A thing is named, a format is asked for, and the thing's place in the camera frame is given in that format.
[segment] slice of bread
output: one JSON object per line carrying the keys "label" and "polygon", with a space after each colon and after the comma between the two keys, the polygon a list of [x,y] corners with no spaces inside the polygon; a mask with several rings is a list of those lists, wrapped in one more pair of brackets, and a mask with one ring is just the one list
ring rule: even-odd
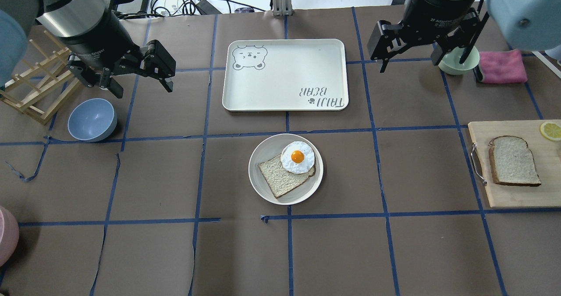
{"label": "slice of bread", "polygon": [[261,162],[258,164],[258,167],[265,177],[267,184],[269,184],[269,188],[271,188],[275,198],[279,198],[301,186],[310,176],[315,174],[315,166],[313,166],[310,171],[303,174],[288,172],[282,166],[280,154],[270,160]]}
{"label": "slice of bread", "polygon": [[517,136],[499,136],[489,142],[493,182],[501,185],[540,186],[532,151]]}

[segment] screw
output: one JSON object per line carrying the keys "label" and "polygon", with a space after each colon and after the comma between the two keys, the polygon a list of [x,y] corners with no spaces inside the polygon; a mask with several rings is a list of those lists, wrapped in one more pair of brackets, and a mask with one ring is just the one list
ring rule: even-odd
{"label": "screw", "polygon": [[529,24],[529,20],[527,18],[523,18],[520,20],[520,22],[518,22],[519,26],[526,26]]}

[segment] cutting board handle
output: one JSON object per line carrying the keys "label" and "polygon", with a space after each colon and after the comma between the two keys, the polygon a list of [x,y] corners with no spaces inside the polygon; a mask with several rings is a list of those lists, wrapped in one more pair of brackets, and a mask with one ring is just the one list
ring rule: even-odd
{"label": "cutting board handle", "polygon": [[483,178],[483,176],[478,172],[477,167],[475,165],[475,158],[473,157],[473,154],[476,153],[475,150],[477,150],[477,143],[473,143],[471,145],[471,153],[469,154],[469,160],[471,161],[471,168],[473,168],[473,172],[475,172],[475,174],[479,176],[481,182],[483,182],[483,185],[487,186],[487,180],[485,180],[485,178]]}

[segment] folded cloth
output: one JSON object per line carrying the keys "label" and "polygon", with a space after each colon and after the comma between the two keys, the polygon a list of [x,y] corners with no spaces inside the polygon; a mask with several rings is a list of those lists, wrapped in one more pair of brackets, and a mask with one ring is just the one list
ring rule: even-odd
{"label": "folded cloth", "polygon": [[477,81],[483,83],[524,83],[528,80],[520,50],[479,52],[479,65],[473,72]]}

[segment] egg white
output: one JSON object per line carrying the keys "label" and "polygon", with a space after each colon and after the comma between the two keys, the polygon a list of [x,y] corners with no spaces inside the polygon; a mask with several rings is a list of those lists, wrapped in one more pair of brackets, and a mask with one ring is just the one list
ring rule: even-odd
{"label": "egg white", "polygon": [[[300,150],[304,154],[304,160],[299,164],[292,160],[292,153],[296,150]],[[282,150],[280,161],[283,168],[288,172],[304,174],[314,166],[315,154],[312,148],[305,142],[292,142]]]}

